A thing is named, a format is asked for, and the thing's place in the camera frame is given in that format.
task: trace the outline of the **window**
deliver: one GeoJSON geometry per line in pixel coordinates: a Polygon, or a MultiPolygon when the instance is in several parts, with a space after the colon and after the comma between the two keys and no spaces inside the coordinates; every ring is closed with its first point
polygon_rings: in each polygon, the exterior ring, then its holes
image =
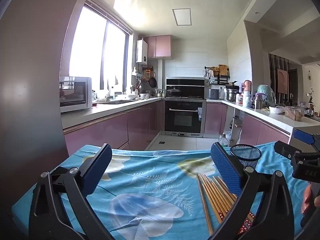
{"type": "Polygon", "coordinates": [[[129,35],[84,6],[73,39],[69,75],[91,77],[92,89],[125,91],[129,35]]]}

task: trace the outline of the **white water heater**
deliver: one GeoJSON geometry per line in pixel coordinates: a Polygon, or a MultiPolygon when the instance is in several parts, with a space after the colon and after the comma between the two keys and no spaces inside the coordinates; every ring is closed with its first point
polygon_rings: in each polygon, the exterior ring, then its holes
{"type": "Polygon", "coordinates": [[[148,64],[148,44],[143,39],[137,41],[136,63],[148,64]]]}

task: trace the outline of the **white microwave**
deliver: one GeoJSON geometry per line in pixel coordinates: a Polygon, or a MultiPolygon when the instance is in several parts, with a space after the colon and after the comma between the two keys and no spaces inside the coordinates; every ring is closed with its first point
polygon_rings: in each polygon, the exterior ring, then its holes
{"type": "Polygon", "coordinates": [[[60,112],[92,107],[92,82],[88,77],[60,77],[60,112]]]}

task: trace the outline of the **blue tablecloth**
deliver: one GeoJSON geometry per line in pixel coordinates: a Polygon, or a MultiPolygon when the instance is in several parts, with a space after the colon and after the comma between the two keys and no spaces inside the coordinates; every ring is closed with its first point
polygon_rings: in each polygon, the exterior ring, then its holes
{"type": "MultiPolygon", "coordinates": [[[[295,217],[295,233],[300,230],[300,208],[307,182],[292,178],[292,166],[276,154],[274,143],[257,146],[262,151],[256,170],[272,174],[281,170],[288,183],[295,217]]],[[[80,167],[99,147],[86,145],[65,160],[61,166],[80,167]]],[[[113,150],[110,165],[93,194],[87,199],[101,222],[115,239],[158,240],[207,239],[204,212],[196,181],[196,173],[219,176],[210,151],[124,151],[113,150]]],[[[28,234],[32,187],[12,207],[16,225],[28,234]]],[[[262,194],[257,194],[252,212],[255,214],[262,194]]],[[[68,201],[63,203],[72,226],[83,232],[68,201]]],[[[213,226],[218,222],[209,205],[213,226]]]]}

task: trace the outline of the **bundle of chopsticks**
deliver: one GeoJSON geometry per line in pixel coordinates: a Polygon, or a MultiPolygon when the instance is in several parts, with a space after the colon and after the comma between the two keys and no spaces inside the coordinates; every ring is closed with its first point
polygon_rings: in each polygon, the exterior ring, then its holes
{"type": "MultiPolygon", "coordinates": [[[[216,216],[219,224],[224,220],[227,213],[231,210],[233,204],[236,201],[236,195],[229,192],[227,185],[223,182],[223,180],[220,177],[217,177],[217,178],[212,177],[212,178],[213,179],[210,179],[206,175],[197,174],[197,181],[198,181],[202,206],[204,209],[204,215],[205,215],[205,219],[207,222],[207,227],[210,235],[213,234],[213,228],[212,228],[212,223],[210,219],[210,213],[204,198],[202,188],[204,189],[204,192],[207,196],[207,199],[209,200],[209,203],[213,209],[213,213],[216,216]]],[[[247,231],[251,227],[253,219],[254,219],[254,215],[251,212],[249,212],[238,234],[241,234],[247,231]]]]}

